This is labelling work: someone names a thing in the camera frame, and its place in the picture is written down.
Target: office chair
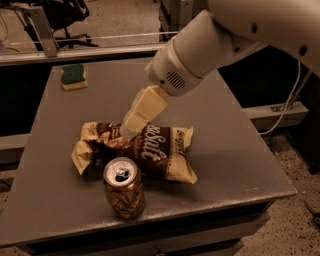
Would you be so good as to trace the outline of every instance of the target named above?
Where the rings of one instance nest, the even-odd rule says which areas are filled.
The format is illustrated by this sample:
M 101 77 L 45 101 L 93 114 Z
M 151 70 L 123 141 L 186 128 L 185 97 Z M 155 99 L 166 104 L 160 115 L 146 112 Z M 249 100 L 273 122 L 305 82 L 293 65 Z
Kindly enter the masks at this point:
M 88 34 L 71 36 L 67 27 L 77 21 L 83 21 L 90 15 L 90 11 L 84 0 L 41 0 L 39 4 L 43 6 L 53 34 L 58 30 L 63 30 L 65 37 L 55 37 L 60 48 L 74 45 L 83 45 L 98 47 L 91 43 L 91 37 Z

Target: cable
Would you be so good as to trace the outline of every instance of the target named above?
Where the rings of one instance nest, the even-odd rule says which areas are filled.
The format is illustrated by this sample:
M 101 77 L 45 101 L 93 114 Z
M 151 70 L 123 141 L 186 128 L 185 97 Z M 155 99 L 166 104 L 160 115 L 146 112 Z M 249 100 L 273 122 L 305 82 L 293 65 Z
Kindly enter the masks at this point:
M 15 52 L 20 52 L 19 50 L 15 49 L 15 48 L 11 48 L 11 47 L 6 47 L 8 50 L 12 50 L 12 51 L 15 51 Z
M 304 86 L 306 85 L 306 83 L 307 83 L 307 81 L 308 81 L 308 79 L 310 78 L 311 75 L 312 75 L 312 71 L 309 70 L 308 73 L 303 78 L 303 81 L 301 82 L 301 85 L 299 86 L 297 91 L 292 96 L 292 99 L 291 99 L 292 103 L 295 102 L 295 100 L 299 97 L 301 90 L 304 88 Z
M 1 19 L 2 19 L 5 27 L 3 27 L 3 24 L 2 24 L 2 23 L 1 23 L 1 26 L 2 26 L 3 30 L 5 30 L 5 33 L 6 33 L 5 38 L 4 38 L 3 40 L 0 39 L 0 42 L 2 43 L 2 42 L 4 42 L 4 41 L 6 41 L 7 38 L 8 38 L 9 29 L 8 29 L 7 23 L 6 23 L 6 21 L 4 20 L 4 18 L 2 17 L 2 14 L 1 14 L 1 13 L 0 13 L 0 17 L 1 17 Z
M 284 109 L 283 109 L 283 111 L 282 111 L 282 114 L 280 115 L 278 121 L 275 123 L 275 125 L 274 125 L 272 128 L 270 128 L 270 129 L 269 129 L 268 131 L 266 131 L 266 132 L 261 132 L 261 133 L 259 133 L 260 135 L 267 135 L 267 134 L 273 132 L 273 130 L 276 129 L 277 126 L 279 125 L 279 123 L 281 122 L 284 114 L 285 114 L 286 111 L 287 111 L 287 107 L 288 107 L 288 104 L 289 104 L 289 102 L 290 102 L 291 96 L 292 96 L 293 92 L 295 91 L 295 89 L 296 89 L 296 87 L 297 87 L 297 85 L 298 85 L 298 82 L 299 82 L 299 80 L 300 80 L 300 74 L 301 74 L 301 63 L 300 63 L 300 61 L 298 61 L 298 75 L 297 75 L 297 79 L 296 79 L 296 82 L 295 82 L 295 84 L 294 84 L 294 86 L 293 86 L 293 88 L 292 88 L 292 90 L 291 90 L 291 92 L 290 92 L 290 94 L 289 94 L 289 97 L 288 97 L 288 99 L 287 99 L 287 101 L 286 101 L 286 103 L 285 103 L 285 105 L 284 105 Z

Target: white cable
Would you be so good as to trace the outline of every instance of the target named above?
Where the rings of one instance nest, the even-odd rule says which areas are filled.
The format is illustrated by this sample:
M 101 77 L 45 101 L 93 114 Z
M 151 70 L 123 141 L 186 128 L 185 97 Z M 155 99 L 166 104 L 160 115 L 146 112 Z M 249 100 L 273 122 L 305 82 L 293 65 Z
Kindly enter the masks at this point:
M 277 126 L 279 125 L 279 123 L 281 122 L 284 114 L 285 114 L 286 111 L 287 111 L 287 107 L 288 107 L 288 104 L 289 104 L 289 102 L 290 102 L 291 96 L 292 96 L 293 92 L 295 91 L 295 89 L 296 89 L 296 87 L 297 87 L 297 85 L 298 85 L 298 82 L 299 82 L 299 80 L 300 80 L 300 73 L 301 73 L 301 63 L 300 63 L 300 61 L 298 61 L 298 75 L 297 75 L 297 79 L 296 79 L 296 82 L 295 82 L 295 84 L 294 84 L 294 86 L 293 86 L 293 88 L 292 88 L 292 90 L 291 90 L 291 92 L 290 92 L 290 94 L 289 94 L 289 97 L 288 97 L 288 99 L 287 99 L 287 102 L 286 102 L 286 104 L 284 105 L 284 109 L 283 109 L 283 111 L 282 111 L 282 114 L 280 115 L 280 117 L 279 117 L 278 121 L 275 123 L 275 125 L 274 125 L 272 128 L 270 128 L 270 130 L 268 130 L 268 131 L 266 131 L 266 132 L 261 132 L 261 133 L 259 133 L 260 135 L 267 135 L 267 134 L 273 132 L 273 130 L 276 129 Z

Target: aluminum can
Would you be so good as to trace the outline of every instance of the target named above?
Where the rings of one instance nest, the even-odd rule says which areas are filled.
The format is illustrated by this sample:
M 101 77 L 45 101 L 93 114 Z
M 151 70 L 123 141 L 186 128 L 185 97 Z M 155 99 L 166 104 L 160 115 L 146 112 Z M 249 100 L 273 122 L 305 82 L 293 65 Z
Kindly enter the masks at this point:
M 103 172 L 103 184 L 106 198 L 118 216 L 131 219 L 143 211 L 142 174 L 131 159 L 119 157 L 110 161 Z

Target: can lid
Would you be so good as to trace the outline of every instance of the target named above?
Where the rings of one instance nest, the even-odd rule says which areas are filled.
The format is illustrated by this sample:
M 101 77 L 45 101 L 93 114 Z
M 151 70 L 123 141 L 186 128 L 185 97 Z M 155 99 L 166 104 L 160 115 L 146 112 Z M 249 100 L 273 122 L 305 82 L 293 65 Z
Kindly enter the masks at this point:
M 111 186 L 122 187 L 130 184 L 137 176 L 136 164 L 127 157 L 110 161 L 104 168 L 103 177 Z

